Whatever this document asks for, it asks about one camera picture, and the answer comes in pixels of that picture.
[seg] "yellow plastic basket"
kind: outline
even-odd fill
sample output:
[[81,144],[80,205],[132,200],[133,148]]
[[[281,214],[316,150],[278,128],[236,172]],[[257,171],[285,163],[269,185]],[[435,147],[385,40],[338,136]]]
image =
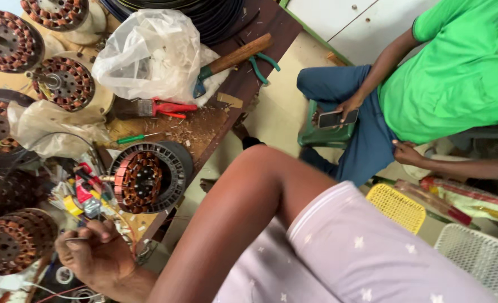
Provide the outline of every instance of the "yellow plastic basket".
[[416,235],[426,217],[425,208],[393,187],[379,183],[371,188],[367,200],[380,212]]

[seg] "black cable coil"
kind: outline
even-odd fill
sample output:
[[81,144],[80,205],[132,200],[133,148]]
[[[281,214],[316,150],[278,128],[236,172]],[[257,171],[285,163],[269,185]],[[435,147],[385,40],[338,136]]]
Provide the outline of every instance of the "black cable coil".
[[229,30],[242,13],[244,0],[100,0],[120,22],[139,9],[173,9],[191,18],[200,42],[212,46],[230,38]]

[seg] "green plastic stool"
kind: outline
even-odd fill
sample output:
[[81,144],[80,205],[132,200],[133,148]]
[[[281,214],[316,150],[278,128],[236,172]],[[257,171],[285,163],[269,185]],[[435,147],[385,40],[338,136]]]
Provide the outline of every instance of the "green plastic stool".
[[309,109],[307,110],[307,122],[305,128],[298,134],[298,144],[303,146],[323,146],[334,148],[346,148],[352,137],[356,123],[348,124],[343,128],[315,128],[311,121],[313,114],[316,112],[318,104],[314,100],[309,100]]

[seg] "green t-shirt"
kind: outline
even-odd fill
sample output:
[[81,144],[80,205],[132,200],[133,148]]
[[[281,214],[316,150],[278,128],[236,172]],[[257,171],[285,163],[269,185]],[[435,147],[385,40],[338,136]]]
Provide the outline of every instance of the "green t-shirt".
[[412,30],[432,41],[378,92],[399,139],[426,143],[498,124],[498,0],[441,0]]

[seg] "green screwdriver handle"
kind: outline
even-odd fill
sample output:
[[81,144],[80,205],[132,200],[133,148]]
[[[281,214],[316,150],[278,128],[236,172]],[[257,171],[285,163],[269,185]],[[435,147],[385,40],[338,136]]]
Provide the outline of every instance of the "green screwdriver handle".
[[137,141],[137,140],[143,140],[144,138],[145,138],[145,136],[143,134],[140,134],[138,136],[131,136],[131,137],[125,137],[122,139],[118,139],[118,140],[116,140],[116,143],[126,144],[126,143],[131,143],[131,142]]

